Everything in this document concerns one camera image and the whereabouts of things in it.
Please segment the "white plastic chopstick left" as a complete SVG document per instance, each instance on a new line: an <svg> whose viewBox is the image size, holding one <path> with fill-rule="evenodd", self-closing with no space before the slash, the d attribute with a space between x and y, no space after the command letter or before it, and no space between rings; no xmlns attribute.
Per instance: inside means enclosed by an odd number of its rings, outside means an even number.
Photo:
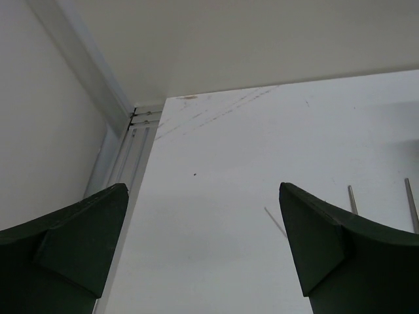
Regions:
<svg viewBox="0 0 419 314"><path fill-rule="evenodd" d="M267 207L264 207L264 211L267 213L267 215L270 217L270 219L273 221L273 223L278 228L278 230L282 233L282 235L286 239L288 239L288 236L286 234L286 231L282 228L282 226L279 224L279 222L276 220L276 218L274 217L274 215L268 210Z"/></svg>

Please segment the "silver metal chopstick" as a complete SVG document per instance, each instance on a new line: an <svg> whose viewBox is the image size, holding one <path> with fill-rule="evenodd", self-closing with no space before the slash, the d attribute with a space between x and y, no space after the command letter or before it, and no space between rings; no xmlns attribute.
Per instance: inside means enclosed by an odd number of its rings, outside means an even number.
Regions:
<svg viewBox="0 0 419 314"><path fill-rule="evenodd" d="M354 196L354 191L351 185L348 185L348 196L350 199L350 207L353 214L358 215L356 200Z"/></svg>
<svg viewBox="0 0 419 314"><path fill-rule="evenodd" d="M405 189L407 193L410 215L412 219L413 230L414 230L414 233L418 234L418 212L416 210L416 204L414 202L414 196L412 193L410 181L408 178L405 178L404 182L405 182Z"/></svg>

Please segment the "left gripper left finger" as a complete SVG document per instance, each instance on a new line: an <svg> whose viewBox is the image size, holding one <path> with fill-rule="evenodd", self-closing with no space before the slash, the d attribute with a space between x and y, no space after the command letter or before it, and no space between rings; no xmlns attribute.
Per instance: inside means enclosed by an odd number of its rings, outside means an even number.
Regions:
<svg viewBox="0 0 419 314"><path fill-rule="evenodd" d="M2 313L92 313L128 208L124 183L1 231Z"/></svg>

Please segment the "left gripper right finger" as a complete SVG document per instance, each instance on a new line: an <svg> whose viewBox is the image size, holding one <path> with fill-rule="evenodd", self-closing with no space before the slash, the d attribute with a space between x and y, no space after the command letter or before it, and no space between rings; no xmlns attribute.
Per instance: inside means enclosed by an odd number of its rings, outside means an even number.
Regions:
<svg viewBox="0 0 419 314"><path fill-rule="evenodd" d="M279 203L313 313L417 313L418 235L331 205L291 183Z"/></svg>

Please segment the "silver metal chopstick left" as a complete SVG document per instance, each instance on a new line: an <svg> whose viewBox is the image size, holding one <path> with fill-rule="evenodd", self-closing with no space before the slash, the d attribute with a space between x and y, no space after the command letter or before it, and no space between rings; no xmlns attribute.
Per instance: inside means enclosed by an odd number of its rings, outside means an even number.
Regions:
<svg viewBox="0 0 419 314"><path fill-rule="evenodd" d="M350 199L350 207L353 214L358 215L356 200L354 196L354 191L351 185L348 185L348 196Z"/></svg>

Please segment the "silver metal chopstick right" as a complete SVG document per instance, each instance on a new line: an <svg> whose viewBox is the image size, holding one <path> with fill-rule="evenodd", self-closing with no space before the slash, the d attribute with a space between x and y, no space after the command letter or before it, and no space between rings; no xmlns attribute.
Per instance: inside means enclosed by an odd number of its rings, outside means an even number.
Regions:
<svg viewBox="0 0 419 314"><path fill-rule="evenodd" d="M405 189L407 193L410 215L412 219L413 230L414 230L414 233L418 234L418 212L416 210L416 204L414 202L414 196L412 193L410 181L408 178L405 178L404 182L405 182Z"/></svg>

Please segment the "aluminium frame rail left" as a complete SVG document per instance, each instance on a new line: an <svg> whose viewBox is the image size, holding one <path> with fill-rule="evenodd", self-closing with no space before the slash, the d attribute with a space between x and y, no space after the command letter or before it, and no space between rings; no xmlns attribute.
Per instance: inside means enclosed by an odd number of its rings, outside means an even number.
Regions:
<svg viewBox="0 0 419 314"><path fill-rule="evenodd" d="M28 5L107 124L84 195L115 183L128 187L124 223L102 297L93 309L105 313L163 106L130 103L73 1L28 1Z"/></svg>

